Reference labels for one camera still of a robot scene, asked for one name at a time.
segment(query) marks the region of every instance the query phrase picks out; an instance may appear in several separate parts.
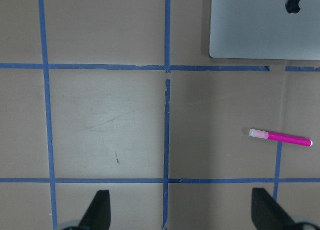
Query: apple logo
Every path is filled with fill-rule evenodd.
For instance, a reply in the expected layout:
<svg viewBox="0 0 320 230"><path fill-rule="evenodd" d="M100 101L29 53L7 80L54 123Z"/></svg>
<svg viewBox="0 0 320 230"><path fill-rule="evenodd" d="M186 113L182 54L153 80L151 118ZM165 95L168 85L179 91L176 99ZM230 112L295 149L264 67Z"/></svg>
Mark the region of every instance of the apple logo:
<svg viewBox="0 0 320 230"><path fill-rule="evenodd" d="M286 0L285 3L285 9L286 11L290 13L298 13L300 11L299 7L299 1L300 0Z"/></svg>

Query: pink marker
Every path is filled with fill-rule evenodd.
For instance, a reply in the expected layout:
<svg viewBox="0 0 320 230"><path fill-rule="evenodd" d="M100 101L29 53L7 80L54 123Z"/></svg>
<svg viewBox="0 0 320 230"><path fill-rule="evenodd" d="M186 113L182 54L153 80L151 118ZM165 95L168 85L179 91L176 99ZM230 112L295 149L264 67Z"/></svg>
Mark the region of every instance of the pink marker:
<svg viewBox="0 0 320 230"><path fill-rule="evenodd" d="M268 131L259 131L250 129L249 136L273 140L273 141L282 141L292 144L297 144L301 146L312 146L313 142L310 139L298 137L298 136L289 136L275 132Z"/></svg>

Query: laptop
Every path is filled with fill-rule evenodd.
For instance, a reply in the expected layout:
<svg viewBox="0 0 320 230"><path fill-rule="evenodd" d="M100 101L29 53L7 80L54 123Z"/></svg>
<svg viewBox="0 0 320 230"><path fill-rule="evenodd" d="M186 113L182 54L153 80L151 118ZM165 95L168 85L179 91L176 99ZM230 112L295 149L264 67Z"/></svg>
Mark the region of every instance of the laptop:
<svg viewBox="0 0 320 230"><path fill-rule="evenodd" d="M320 0L212 0L209 54L320 60Z"/></svg>

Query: scuff mark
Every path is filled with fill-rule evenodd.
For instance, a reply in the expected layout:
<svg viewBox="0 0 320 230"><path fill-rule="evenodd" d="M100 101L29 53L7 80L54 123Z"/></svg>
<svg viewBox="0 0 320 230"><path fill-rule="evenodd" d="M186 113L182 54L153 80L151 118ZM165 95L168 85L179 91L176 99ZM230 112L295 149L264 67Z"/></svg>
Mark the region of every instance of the scuff mark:
<svg viewBox="0 0 320 230"><path fill-rule="evenodd" d="M120 164L119 163L119 159L118 159L118 155L117 155L117 152L116 151L114 151L115 152L115 158L116 158L116 162L118 163L118 164Z"/></svg>
<svg viewBox="0 0 320 230"><path fill-rule="evenodd" d="M135 112L140 112L140 111L145 111L145 110L150 110L150 109L153 109L155 106L154 105L148 105L148 106L144 106L144 107L140 107L138 109L134 109L132 111L128 111L128 112L125 112L125 113L122 113L122 114L119 114L118 116L115 116L113 117L112 119L110 120L107 120L107 121L104 121L104 122L101 122L99 124L95 124L93 126L86 126L86 124L84 124L84 128L83 129L79 129L77 130L76 132L79 132L79 131L84 131L84 130L93 130L95 128L99 128L99 127L102 127L108 123L111 123L111 122L114 122L115 120L119 119L119 118L122 118L126 115L129 115L129 114L132 114L132 113L135 113Z"/></svg>

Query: blue painter's tape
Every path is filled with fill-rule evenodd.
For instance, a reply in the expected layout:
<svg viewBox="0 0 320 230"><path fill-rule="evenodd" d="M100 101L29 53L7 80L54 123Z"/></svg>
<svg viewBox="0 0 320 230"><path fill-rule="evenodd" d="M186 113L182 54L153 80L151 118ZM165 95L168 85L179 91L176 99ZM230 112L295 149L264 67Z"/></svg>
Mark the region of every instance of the blue painter's tape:
<svg viewBox="0 0 320 230"><path fill-rule="evenodd" d="M56 183L163 183L162 178L56 178Z"/></svg>
<svg viewBox="0 0 320 230"><path fill-rule="evenodd" d="M44 0L38 0L43 75L44 75L44 98L45 98L46 132L47 132L47 144L48 144L52 226L53 228L56 228L58 224L57 200L56 200L56 192L55 192L56 181L55 181L55 167L54 167L54 152L53 152L53 146L52 146L53 136L52 136L51 104L50 104L50 80L49 80L49 69L48 69L48 50L47 50L44 2L45 2Z"/></svg>
<svg viewBox="0 0 320 230"><path fill-rule="evenodd" d="M172 71L270 71L269 66L170 66Z"/></svg>
<svg viewBox="0 0 320 230"><path fill-rule="evenodd" d="M0 63L1 69L42 69L43 67L43 64Z"/></svg>
<svg viewBox="0 0 320 230"><path fill-rule="evenodd" d="M106 70L154 70L163 71L165 66L161 65L106 65L106 64L49 64L49 69L106 69Z"/></svg>
<svg viewBox="0 0 320 230"><path fill-rule="evenodd" d="M164 68L170 73L170 9L171 0L165 0L164 9Z"/></svg>
<svg viewBox="0 0 320 230"><path fill-rule="evenodd" d="M305 182L320 182L320 178L282 178L278 182L284 183L305 183Z"/></svg>
<svg viewBox="0 0 320 230"><path fill-rule="evenodd" d="M0 182L50 183L49 178L0 178Z"/></svg>
<svg viewBox="0 0 320 230"><path fill-rule="evenodd" d="M274 178L235 178L235 179L169 179L169 183L190 183L190 184L223 184L223 183L272 183Z"/></svg>
<svg viewBox="0 0 320 230"><path fill-rule="evenodd" d="M319 68L315 68L312 66L306 66L306 67L299 67L299 66L286 66L285 71L288 72L319 72Z"/></svg>
<svg viewBox="0 0 320 230"><path fill-rule="evenodd" d="M165 81L164 105L164 156L163 156L163 220L162 228L166 229L168 219L168 188L169 188L169 143L170 143L170 79Z"/></svg>
<svg viewBox="0 0 320 230"><path fill-rule="evenodd" d="M277 200L277 198L278 198L278 186L279 186L279 183L278 182L275 182L274 183L274 186L273 186L273 198L274 198L274 200Z"/></svg>
<svg viewBox="0 0 320 230"><path fill-rule="evenodd" d="M45 1L38 0L38 7L39 7L39 20L40 20L42 61L44 64L48 64L46 20L45 20Z"/></svg>
<svg viewBox="0 0 320 230"><path fill-rule="evenodd" d="M165 81L165 105L164 105L164 165L163 177L169 177L169 143L170 143L170 79Z"/></svg>
<svg viewBox="0 0 320 230"><path fill-rule="evenodd" d="M280 177L281 152L282 152L282 142L278 141L278 144L276 146L276 158L275 158L275 170L274 170L275 180L278 180ZM278 187L279 187L279 183L276 181L273 186L274 200L277 200L278 198Z"/></svg>

